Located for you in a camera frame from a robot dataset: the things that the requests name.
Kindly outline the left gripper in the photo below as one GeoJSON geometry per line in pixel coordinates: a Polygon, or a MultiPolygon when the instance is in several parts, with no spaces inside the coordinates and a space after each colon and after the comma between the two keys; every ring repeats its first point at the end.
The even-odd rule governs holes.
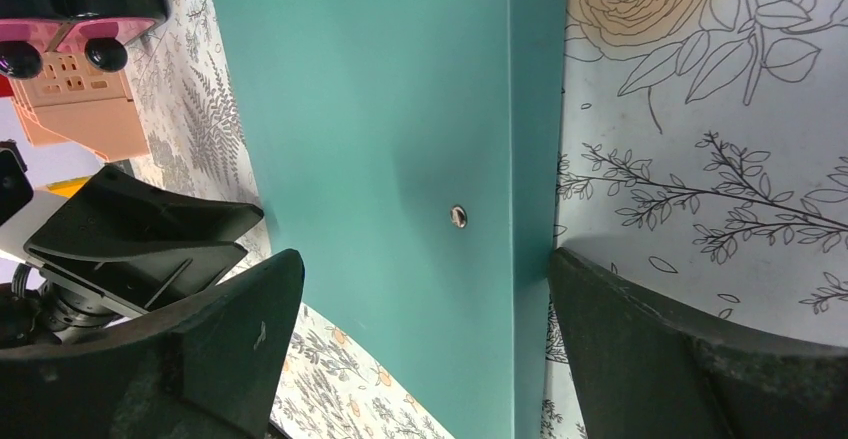
{"type": "Polygon", "coordinates": [[[251,203],[200,199],[105,166],[24,243],[44,262],[1,285],[1,348],[100,341],[108,326],[215,285],[246,255],[235,243],[264,217],[251,203]]]}

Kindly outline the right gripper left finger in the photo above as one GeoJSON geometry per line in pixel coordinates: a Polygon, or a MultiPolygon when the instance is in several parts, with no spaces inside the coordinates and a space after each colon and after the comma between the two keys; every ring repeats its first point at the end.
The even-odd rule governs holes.
{"type": "Polygon", "coordinates": [[[297,320],[293,249],[62,345],[1,354],[5,438],[261,438],[297,320]]]}

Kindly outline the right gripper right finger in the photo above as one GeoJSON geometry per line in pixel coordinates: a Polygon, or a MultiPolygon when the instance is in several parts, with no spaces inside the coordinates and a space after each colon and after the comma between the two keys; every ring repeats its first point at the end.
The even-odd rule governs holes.
{"type": "Polygon", "coordinates": [[[843,438],[847,351],[707,314],[567,249],[548,282],[591,438],[843,438]]]}

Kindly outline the pink drawer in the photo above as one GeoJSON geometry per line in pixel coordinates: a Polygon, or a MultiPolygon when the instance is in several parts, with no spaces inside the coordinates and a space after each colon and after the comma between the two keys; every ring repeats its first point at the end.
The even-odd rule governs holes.
{"type": "Polygon", "coordinates": [[[70,27],[56,50],[82,54],[99,71],[120,72],[128,62],[127,46],[157,25],[154,19],[140,17],[81,21],[70,27]]]}
{"type": "Polygon", "coordinates": [[[44,20],[1,20],[1,74],[27,80],[42,72],[42,55],[56,36],[59,24],[44,20]]]}

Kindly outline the pink bottom drawer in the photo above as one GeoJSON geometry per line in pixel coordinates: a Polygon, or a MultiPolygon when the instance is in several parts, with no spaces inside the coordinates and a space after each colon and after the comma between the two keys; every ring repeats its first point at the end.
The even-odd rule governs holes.
{"type": "Polygon", "coordinates": [[[42,55],[56,36],[59,24],[44,20],[1,20],[1,74],[27,80],[42,72],[42,55]]]}

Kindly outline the teal folder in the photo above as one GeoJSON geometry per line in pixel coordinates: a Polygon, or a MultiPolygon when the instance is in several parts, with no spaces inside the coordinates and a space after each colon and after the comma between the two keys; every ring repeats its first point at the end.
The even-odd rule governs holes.
{"type": "Polygon", "coordinates": [[[274,250],[453,436],[536,438],[565,0],[213,0],[274,250]]]}

